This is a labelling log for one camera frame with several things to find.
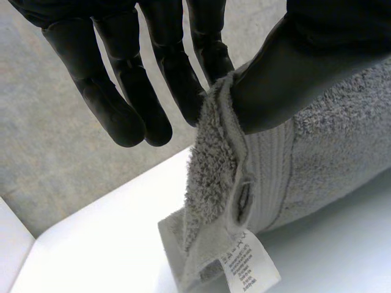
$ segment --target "terry cloth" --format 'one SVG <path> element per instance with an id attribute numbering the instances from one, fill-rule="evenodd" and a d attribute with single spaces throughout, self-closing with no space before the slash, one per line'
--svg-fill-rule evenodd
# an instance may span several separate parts
<path id="1" fill-rule="evenodd" d="M 219 255 L 245 228 L 259 233 L 309 215 L 391 167 L 391 59 L 249 136 L 232 109 L 236 74 L 207 94 L 185 206 L 159 222 L 180 292 L 219 277 Z"/>

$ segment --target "concrete floor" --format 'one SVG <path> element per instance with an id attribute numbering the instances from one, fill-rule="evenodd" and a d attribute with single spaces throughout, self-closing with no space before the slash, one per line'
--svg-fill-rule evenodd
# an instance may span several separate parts
<path id="1" fill-rule="evenodd" d="M 237 68 L 259 50 L 285 13 L 285 0 L 227 2 L 223 39 Z M 158 70 L 141 13 L 142 58 L 174 129 L 161 148 L 144 142 L 126 149 L 112 142 L 40 29 L 8 2 L 0 3 L 0 16 L 1 197 L 35 237 L 194 141 L 195 129 L 185 123 Z M 186 52 L 207 88 L 186 8 L 183 24 Z M 105 53 L 103 59 L 117 84 Z"/>

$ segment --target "gloved hand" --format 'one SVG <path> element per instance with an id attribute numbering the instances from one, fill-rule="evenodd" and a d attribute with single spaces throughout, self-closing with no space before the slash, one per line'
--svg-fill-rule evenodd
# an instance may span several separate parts
<path id="1" fill-rule="evenodd" d="M 170 122 L 140 57 L 136 0 L 9 0 L 42 33 L 67 67 L 84 101 L 113 140 L 153 146 L 172 137 Z M 156 60 L 185 120 L 196 125 L 199 80 L 184 51 L 181 0 L 139 1 Z M 221 41 L 225 0 L 188 0 L 196 56 L 210 84 L 233 70 Z M 101 36 L 125 100 L 103 65 L 93 26 Z"/>

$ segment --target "fabric tag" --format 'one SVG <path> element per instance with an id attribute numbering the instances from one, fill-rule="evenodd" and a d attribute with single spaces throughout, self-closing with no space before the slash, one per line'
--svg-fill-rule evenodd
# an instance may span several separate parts
<path id="1" fill-rule="evenodd" d="M 248 230 L 219 260 L 231 293 L 263 293 L 281 280 L 261 242 Z"/>

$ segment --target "care label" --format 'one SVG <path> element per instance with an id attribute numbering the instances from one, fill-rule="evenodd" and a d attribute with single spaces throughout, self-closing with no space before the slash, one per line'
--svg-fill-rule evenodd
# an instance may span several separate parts
<path id="1" fill-rule="evenodd" d="M 281 280 L 265 248 L 248 230 L 219 260 L 231 293 L 263 293 Z"/>

